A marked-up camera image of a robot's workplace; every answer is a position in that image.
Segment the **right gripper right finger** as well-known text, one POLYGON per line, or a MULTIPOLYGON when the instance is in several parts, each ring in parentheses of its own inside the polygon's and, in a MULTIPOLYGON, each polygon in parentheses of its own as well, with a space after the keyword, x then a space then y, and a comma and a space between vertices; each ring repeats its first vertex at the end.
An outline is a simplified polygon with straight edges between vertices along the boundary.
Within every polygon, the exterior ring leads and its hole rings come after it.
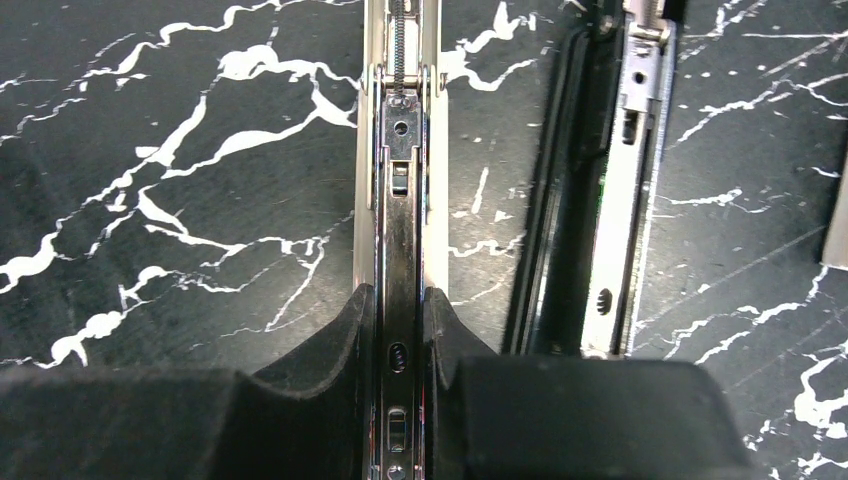
POLYGON ((729 404, 699 366, 498 355, 429 288, 430 479, 750 479, 729 404))

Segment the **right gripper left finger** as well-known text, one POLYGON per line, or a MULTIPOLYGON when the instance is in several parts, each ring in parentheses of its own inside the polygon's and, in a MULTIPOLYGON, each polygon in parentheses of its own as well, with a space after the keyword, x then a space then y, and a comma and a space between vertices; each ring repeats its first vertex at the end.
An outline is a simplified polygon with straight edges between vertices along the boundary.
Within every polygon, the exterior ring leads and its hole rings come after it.
POLYGON ((1 375, 5 479, 358 479, 358 348, 374 290, 254 374, 18 368, 1 375))

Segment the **black stapler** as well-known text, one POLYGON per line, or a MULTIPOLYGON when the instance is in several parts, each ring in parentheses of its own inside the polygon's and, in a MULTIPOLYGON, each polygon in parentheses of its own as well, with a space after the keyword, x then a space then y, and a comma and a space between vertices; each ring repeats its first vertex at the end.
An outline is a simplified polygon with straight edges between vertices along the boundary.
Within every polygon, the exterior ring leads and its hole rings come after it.
POLYGON ((632 347, 682 1, 594 1, 560 42, 501 350, 632 347))

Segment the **beige stapler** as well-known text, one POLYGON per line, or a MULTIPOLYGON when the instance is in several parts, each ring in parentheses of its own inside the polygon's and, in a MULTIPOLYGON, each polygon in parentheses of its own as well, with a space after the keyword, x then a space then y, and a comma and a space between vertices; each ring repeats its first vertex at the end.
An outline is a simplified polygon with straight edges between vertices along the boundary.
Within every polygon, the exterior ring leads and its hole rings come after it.
POLYGON ((446 274, 446 227, 430 190, 446 176, 432 128, 445 104, 438 1, 368 1, 358 98, 353 282, 372 289, 367 356, 367 479, 426 475, 422 305, 446 274))

